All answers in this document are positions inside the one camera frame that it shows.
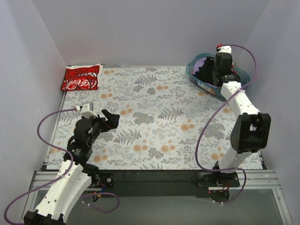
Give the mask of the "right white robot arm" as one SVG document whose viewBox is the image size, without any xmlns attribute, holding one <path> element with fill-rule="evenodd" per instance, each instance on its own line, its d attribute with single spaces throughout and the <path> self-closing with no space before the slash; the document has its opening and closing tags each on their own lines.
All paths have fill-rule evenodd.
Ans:
<svg viewBox="0 0 300 225">
<path fill-rule="evenodd" d="M 186 72 L 191 81 L 229 104 L 236 117 L 225 156 L 192 180 L 201 188 L 239 187 L 237 171 L 249 156 L 266 147 L 271 117 L 260 112 L 241 89 L 251 79 L 233 65 L 231 54 L 200 54 L 188 64 Z"/>
</svg>

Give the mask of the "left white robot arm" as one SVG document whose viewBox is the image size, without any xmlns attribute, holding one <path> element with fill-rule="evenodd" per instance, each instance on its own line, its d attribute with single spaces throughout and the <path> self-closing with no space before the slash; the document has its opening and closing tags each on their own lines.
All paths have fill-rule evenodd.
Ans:
<svg viewBox="0 0 300 225">
<path fill-rule="evenodd" d="M 90 109 L 80 109 L 81 119 L 75 124 L 55 181 L 49 183 L 50 188 L 36 208 L 26 212 L 26 225 L 64 225 L 85 189 L 99 184 L 98 167 L 87 163 L 92 145 L 101 133 L 116 129 L 120 119 L 120 115 L 106 109 L 101 112 L 103 117 Z"/>
</svg>

